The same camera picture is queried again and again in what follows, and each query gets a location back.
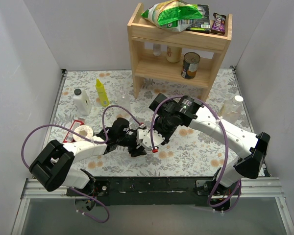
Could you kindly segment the clear square juice bottle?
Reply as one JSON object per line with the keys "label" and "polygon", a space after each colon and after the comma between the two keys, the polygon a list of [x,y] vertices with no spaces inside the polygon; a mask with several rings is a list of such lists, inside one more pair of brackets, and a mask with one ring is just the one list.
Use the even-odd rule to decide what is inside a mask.
{"label": "clear square juice bottle", "polygon": [[224,120],[235,124],[241,115],[243,103],[240,105],[235,105],[232,101],[233,98],[226,100],[219,111],[218,116],[222,117]]}

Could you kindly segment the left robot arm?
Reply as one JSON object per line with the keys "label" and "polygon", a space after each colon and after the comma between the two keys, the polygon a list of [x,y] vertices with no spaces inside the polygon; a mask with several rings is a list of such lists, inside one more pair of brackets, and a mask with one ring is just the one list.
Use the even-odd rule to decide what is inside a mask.
{"label": "left robot arm", "polygon": [[144,155],[146,152],[140,143],[147,132],[143,123],[137,129],[130,129],[128,120],[118,118],[89,141],[60,143],[52,140],[31,163],[29,172],[47,191],[66,186],[77,189],[82,195],[91,195],[95,190],[95,177],[85,169],[72,168],[72,164],[105,155],[118,146],[126,147],[131,157]]}

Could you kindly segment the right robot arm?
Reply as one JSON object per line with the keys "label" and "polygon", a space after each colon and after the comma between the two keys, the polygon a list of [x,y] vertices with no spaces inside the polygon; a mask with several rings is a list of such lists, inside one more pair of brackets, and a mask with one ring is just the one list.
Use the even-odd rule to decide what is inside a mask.
{"label": "right robot arm", "polygon": [[154,112],[148,143],[156,152],[156,135],[163,137],[167,144],[178,126],[198,130],[232,150],[237,158],[215,174],[212,190],[223,194],[233,183],[242,178],[256,179],[267,155],[270,135],[245,131],[219,117],[206,103],[187,95],[168,98],[163,94],[152,101],[149,108]]}

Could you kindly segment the clear round bottle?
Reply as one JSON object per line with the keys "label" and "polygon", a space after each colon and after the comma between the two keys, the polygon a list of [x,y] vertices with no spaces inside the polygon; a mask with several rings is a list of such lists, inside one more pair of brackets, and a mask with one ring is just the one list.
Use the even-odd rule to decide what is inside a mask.
{"label": "clear round bottle", "polygon": [[129,97],[129,94],[124,89],[121,89],[119,91],[119,94],[117,97],[117,104],[121,107],[124,107],[128,111],[131,111],[130,97]]}

